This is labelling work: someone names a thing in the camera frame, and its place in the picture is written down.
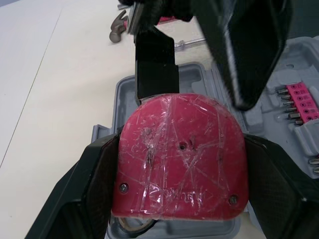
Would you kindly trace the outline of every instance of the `screw hole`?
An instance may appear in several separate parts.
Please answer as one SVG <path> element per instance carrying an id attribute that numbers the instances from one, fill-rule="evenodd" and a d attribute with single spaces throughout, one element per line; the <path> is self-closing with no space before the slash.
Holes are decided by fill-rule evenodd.
<path id="1" fill-rule="evenodd" d="M 179 143 L 179 149 L 184 151 L 187 148 L 187 144 L 185 142 L 180 142 Z"/>
<path id="2" fill-rule="evenodd" d="M 286 66 L 287 66 L 287 68 L 289 68 L 289 69 L 293 69 L 293 68 L 295 67 L 294 64 L 287 64 Z"/>
<path id="3" fill-rule="evenodd" d="M 238 196 L 237 195 L 231 195 L 228 200 L 230 205 L 236 205 L 238 203 Z"/>

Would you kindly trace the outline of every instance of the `clear tape wrap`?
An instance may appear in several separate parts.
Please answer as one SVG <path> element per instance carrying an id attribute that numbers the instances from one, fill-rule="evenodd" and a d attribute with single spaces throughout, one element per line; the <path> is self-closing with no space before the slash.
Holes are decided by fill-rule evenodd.
<path id="1" fill-rule="evenodd" d="M 244 138 L 223 105 L 169 94 L 131 115 L 119 144 L 115 216 L 229 220 L 247 201 Z"/>

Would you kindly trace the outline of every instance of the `hammer head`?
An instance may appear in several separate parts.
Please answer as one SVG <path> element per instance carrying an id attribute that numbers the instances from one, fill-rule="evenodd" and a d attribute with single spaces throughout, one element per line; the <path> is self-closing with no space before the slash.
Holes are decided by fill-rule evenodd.
<path id="1" fill-rule="evenodd" d="M 110 40 L 113 43 L 121 41 L 121 34 L 126 31 L 128 16 L 124 16 L 126 10 L 123 10 L 112 22 Z"/>

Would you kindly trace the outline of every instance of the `gray tool case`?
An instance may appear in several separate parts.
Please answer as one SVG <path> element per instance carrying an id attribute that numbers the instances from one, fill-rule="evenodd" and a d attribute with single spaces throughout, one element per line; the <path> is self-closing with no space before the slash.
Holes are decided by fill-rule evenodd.
<path id="1" fill-rule="evenodd" d="M 319 174 L 313 172 L 314 166 L 308 164 L 309 159 L 319 155 L 319 119 L 303 126 L 296 126 L 294 121 L 288 119 L 288 113 L 285 113 L 286 106 L 276 93 L 285 85 L 298 82 L 303 82 L 307 86 L 313 100 L 319 106 L 319 38 L 317 40 L 300 37 L 288 40 L 287 47 L 258 103 L 244 113 L 231 107 L 231 101 L 215 63 L 212 63 L 212 68 L 208 71 L 197 63 L 179 66 L 181 93 L 196 93 L 218 99 L 233 113 L 244 133 L 258 135 L 279 144 L 304 173 L 312 178 L 319 178 Z M 95 125 L 92 141 L 114 133 L 125 124 L 137 107 L 135 78 L 129 76 L 116 86 L 112 127 Z M 247 208 L 252 223 L 260 229 L 250 204 Z M 139 238 L 231 239 L 237 235 L 239 229 L 239 217 L 225 222 L 158 221 Z M 109 225 L 106 238 L 125 237 Z"/>

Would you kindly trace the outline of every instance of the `black plastic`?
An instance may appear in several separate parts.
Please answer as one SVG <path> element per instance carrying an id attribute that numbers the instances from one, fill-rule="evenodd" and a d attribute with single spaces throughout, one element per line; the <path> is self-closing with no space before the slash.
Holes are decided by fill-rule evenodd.
<path id="1" fill-rule="evenodd" d="M 267 239 L 319 238 L 318 182 L 277 144 L 247 135 L 249 200 Z"/>
<path id="2" fill-rule="evenodd" d="M 258 101 L 285 47 L 292 18 L 290 0 L 192 0 L 235 108 Z"/>
<path id="3" fill-rule="evenodd" d="M 141 99 L 165 93 L 179 93 L 174 40 L 155 27 L 137 34 L 135 90 Z"/>
<path id="4" fill-rule="evenodd" d="M 26 239 L 103 239 L 111 216 L 119 136 L 96 140 L 60 179 Z"/>

